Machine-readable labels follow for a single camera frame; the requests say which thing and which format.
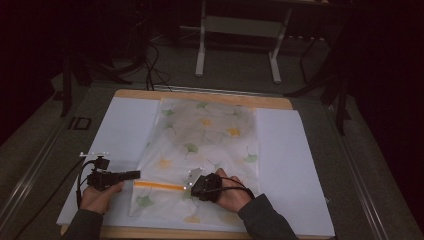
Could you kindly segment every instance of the wooden table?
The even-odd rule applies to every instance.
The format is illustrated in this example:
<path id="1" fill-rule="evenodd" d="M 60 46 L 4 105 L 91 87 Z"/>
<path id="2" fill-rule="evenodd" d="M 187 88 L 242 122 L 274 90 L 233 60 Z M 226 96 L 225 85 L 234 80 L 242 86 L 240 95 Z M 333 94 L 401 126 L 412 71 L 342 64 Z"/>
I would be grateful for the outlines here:
<path id="1" fill-rule="evenodd" d="M 292 110 L 288 99 L 273 97 L 205 94 L 205 93 L 183 93 L 183 92 L 158 92 L 139 90 L 118 90 L 114 97 L 133 99 L 182 98 L 199 101 L 220 102 L 226 104 L 243 105 L 247 107 Z M 68 225 L 62 225 L 63 234 Z M 161 239 L 250 239 L 243 232 L 220 232 L 220 231 L 198 231 L 180 230 L 166 228 L 146 227 L 113 227 L 103 226 L 101 238 L 161 238 Z M 301 239 L 328 239 L 320 236 L 298 236 Z"/>

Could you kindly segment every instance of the white table leg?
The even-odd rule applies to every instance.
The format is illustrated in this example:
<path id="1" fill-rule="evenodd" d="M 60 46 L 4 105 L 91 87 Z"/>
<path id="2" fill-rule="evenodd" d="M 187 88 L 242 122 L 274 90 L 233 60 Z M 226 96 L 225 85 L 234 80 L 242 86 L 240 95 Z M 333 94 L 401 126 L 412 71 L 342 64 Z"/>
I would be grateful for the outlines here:
<path id="1" fill-rule="evenodd" d="M 292 9 L 289 8 L 286 12 L 284 22 L 281 24 L 281 28 L 278 33 L 277 43 L 275 45 L 275 48 L 273 51 L 269 52 L 269 63 L 271 65 L 272 78 L 274 79 L 274 83 L 276 84 L 281 83 L 280 71 L 278 69 L 278 63 L 277 63 L 277 55 L 278 55 L 278 52 L 280 51 L 280 46 L 284 39 L 284 34 L 286 32 L 287 25 L 289 23 L 291 12 L 292 12 Z"/>
<path id="2" fill-rule="evenodd" d="M 206 21 L 206 0 L 202 1 L 202 19 L 200 20 L 200 47 L 197 54 L 196 76 L 203 76 L 203 66 L 205 64 L 205 23 Z"/>

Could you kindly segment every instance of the translucent plastic sheet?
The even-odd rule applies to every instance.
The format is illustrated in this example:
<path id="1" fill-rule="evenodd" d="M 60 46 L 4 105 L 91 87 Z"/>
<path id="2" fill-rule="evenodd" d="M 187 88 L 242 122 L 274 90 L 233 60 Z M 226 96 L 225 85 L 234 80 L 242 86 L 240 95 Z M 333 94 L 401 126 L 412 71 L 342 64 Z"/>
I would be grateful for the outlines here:
<path id="1" fill-rule="evenodd" d="M 223 168 L 257 195 L 259 146 L 255 120 L 254 108 L 162 99 L 147 146 L 140 146 L 145 148 L 139 164 L 141 179 L 134 183 L 130 215 L 241 226 L 236 214 L 193 198 L 189 190 L 179 186 L 187 184 L 192 169 L 202 167 L 202 175 L 208 175 Z M 137 186 L 137 182 L 148 184 Z"/>

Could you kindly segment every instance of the hand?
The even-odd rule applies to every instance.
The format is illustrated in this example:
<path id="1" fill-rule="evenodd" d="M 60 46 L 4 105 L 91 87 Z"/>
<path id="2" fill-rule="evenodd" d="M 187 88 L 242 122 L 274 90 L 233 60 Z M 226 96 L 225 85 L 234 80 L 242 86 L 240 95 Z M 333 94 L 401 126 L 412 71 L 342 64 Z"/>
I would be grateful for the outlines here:
<path id="1" fill-rule="evenodd" d="M 121 192 L 124 182 L 115 184 L 103 192 L 99 192 L 94 187 L 87 187 L 84 190 L 80 209 L 105 214 L 109 210 L 109 201 L 115 193 Z"/>
<path id="2" fill-rule="evenodd" d="M 220 177 L 228 178 L 225 171 L 220 168 L 216 171 Z M 240 182 L 240 179 L 236 176 L 230 177 L 231 179 Z M 228 179 L 222 179 L 222 187 L 242 187 L 241 184 L 233 182 Z M 237 213 L 244 205 L 252 201 L 249 194 L 240 189 L 229 189 L 224 190 L 221 193 L 221 197 L 216 202 L 219 206 L 227 209 L 230 212 Z"/>

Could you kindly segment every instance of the floor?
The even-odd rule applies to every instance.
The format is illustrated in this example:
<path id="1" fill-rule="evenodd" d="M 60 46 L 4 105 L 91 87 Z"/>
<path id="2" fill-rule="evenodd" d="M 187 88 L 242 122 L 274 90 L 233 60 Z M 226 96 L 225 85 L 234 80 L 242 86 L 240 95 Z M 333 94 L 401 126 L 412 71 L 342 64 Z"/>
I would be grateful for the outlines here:
<path id="1" fill-rule="evenodd" d="M 267 41 L 212 35 L 207 42 L 205 71 L 194 76 L 197 30 L 187 30 L 179 45 L 157 36 L 147 51 L 156 90 L 208 91 L 283 97 L 305 86 L 299 58 L 308 43 L 286 39 L 277 58 L 283 82 L 276 85 L 268 63 Z M 307 76 L 319 69 L 328 47 L 319 42 L 305 59 Z M 93 73 L 91 87 L 73 82 L 73 107 L 60 118 L 61 102 L 48 100 L 0 148 L 1 238 L 60 239 L 57 216 L 70 193 L 78 154 L 88 151 L 114 92 L 146 88 L 147 71 L 128 73 L 132 85 L 110 82 Z M 61 89 L 61 75 L 52 79 Z M 339 240 L 424 239 L 397 189 L 384 158 L 355 99 L 348 98 L 350 120 L 344 137 L 334 126 L 333 106 L 322 105 L 323 89 L 291 99 L 299 111 L 318 176 Z M 72 117 L 92 119 L 88 130 L 68 129 Z M 21 192 L 17 197 L 12 192 Z"/>

